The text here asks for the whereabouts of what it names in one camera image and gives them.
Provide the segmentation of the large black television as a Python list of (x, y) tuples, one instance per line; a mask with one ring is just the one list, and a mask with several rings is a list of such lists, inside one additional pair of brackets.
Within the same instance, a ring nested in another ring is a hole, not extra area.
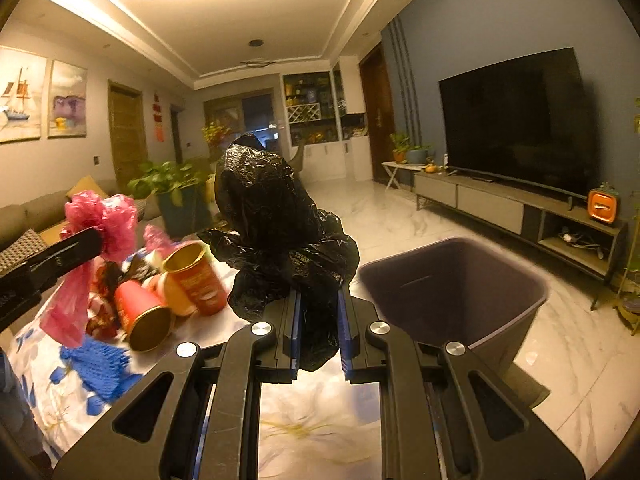
[(573, 48), (438, 82), (449, 165), (579, 198), (599, 180), (593, 102)]

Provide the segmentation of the dark grey trash bin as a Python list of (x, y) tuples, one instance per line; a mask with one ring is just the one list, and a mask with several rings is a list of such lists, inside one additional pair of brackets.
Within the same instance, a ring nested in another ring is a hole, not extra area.
[(463, 237), (367, 263), (358, 274), (384, 320), (424, 344), (459, 341), (500, 376), (548, 299), (542, 278)]

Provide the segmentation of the display shelf cabinet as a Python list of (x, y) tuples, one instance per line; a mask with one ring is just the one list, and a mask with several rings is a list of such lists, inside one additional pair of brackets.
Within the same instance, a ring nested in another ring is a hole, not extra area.
[(286, 119), (293, 148), (338, 141), (334, 92), (328, 72), (283, 77)]

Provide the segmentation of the houndstooth patterned cushion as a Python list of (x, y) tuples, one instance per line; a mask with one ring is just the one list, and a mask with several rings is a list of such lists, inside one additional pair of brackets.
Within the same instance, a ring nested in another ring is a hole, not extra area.
[(0, 252), (0, 273), (12, 269), (47, 248), (43, 238), (32, 229), (25, 231), (13, 244)]

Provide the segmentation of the black plastic trash bag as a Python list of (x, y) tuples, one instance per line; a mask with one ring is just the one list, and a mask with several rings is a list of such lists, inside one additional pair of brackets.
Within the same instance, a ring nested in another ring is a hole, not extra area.
[(198, 236), (238, 272), (229, 306), (257, 322), (267, 304), (299, 292), (299, 366), (318, 370), (338, 350), (337, 293), (356, 275), (356, 240), (336, 214), (317, 207), (291, 165), (252, 134), (233, 141), (217, 162), (215, 198), (229, 229)]

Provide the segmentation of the potted green plant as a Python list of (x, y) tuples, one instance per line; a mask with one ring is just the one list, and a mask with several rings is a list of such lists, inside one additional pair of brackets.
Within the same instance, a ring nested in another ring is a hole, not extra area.
[(206, 177), (191, 164), (144, 162), (141, 174), (128, 182), (134, 198), (153, 196), (162, 214), (165, 230), (172, 240), (209, 228)]

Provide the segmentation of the sailboat painting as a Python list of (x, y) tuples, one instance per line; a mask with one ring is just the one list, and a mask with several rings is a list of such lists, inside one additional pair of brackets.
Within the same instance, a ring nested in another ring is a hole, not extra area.
[(40, 55), (1, 47), (1, 143), (40, 138), (46, 68)]

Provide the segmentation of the purple abstract painting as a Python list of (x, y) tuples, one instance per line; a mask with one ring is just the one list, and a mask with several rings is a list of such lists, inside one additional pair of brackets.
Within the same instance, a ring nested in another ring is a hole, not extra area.
[(88, 70), (54, 60), (49, 84), (49, 138), (87, 135)]

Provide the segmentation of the blue foam net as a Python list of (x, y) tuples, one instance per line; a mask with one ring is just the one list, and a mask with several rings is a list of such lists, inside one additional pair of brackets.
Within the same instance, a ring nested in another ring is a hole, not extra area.
[(123, 349), (85, 336), (77, 348), (60, 348), (62, 366), (50, 374), (50, 383), (58, 385), (69, 372), (75, 372), (80, 385), (88, 391), (86, 411), (98, 416), (114, 404), (141, 378), (130, 370), (129, 354)]

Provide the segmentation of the red cylindrical can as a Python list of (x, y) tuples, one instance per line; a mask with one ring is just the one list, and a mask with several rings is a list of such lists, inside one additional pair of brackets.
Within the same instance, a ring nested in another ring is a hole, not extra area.
[(132, 351), (151, 351), (167, 338), (174, 314), (154, 292), (136, 281), (126, 281), (116, 288), (114, 299)]

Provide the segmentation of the wooden door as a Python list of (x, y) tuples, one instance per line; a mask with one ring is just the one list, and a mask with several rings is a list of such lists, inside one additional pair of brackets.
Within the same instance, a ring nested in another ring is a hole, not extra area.
[(114, 174), (119, 188), (127, 192), (129, 181), (142, 175), (141, 165), (149, 158), (142, 93), (110, 80), (107, 106)]

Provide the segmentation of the orange paper cup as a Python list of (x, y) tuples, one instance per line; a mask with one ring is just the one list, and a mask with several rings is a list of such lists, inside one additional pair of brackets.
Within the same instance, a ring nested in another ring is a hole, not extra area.
[(197, 242), (180, 245), (163, 262), (164, 270), (177, 283), (201, 315), (214, 315), (227, 304), (227, 293)]

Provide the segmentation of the pink plastic bag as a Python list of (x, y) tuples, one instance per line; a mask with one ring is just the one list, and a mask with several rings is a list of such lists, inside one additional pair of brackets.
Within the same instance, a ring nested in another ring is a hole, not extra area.
[(84, 341), (88, 323), (94, 260), (100, 257), (121, 263), (134, 251), (138, 212), (134, 200), (126, 195), (102, 198), (87, 190), (75, 194), (65, 205), (65, 218), (66, 240), (85, 231), (98, 233), (100, 240), (96, 249), (87, 242), (79, 244), (89, 251), (89, 257), (64, 275), (40, 316), (40, 328), (63, 346), (77, 348)]

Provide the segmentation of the dark entrance door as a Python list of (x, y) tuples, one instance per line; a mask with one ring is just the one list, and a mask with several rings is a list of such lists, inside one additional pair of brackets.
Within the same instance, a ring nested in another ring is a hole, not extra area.
[(390, 135), (395, 131), (395, 117), (382, 44), (378, 44), (364, 57), (359, 63), (359, 69), (366, 107), (373, 180), (386, 184), (388, 175), (383, 162), (393, 159)]

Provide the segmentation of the orange retro speaker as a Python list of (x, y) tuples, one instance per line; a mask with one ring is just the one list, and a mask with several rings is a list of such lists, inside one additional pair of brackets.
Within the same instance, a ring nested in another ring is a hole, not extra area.
[(620, 193), (608, 182), (589, 191), (587, 211), (590, 218), (606, 224), (613, 224), (618, 213)]

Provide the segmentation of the grey tv cabinet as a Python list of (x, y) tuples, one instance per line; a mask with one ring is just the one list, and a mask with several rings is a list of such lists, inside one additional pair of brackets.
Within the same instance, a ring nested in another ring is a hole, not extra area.
[(414, 177), (414, 192), (419, 204), (430, 200), (494, 226), (592, 276), (600, 285), (591, 310), (611, 285), (626, 245), (625, 221), (594, 220), (571, 197), (557, 200), (497, 182), (425, 171)]

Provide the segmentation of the yellow cushion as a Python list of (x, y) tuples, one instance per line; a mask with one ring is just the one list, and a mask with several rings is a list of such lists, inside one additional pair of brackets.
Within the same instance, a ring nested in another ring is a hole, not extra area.
[(107, 192), (105, 192), (104, 189), (100, 187), (99, 183), (96, 182), (93, 177), (85, 176), (82, 177), (72, 188), (67, 191), (66, 198), (70, 202), (75, 195), (85, 191), (96, 193), (96, 195), (100, 196), (102, 200), (108, 197)]

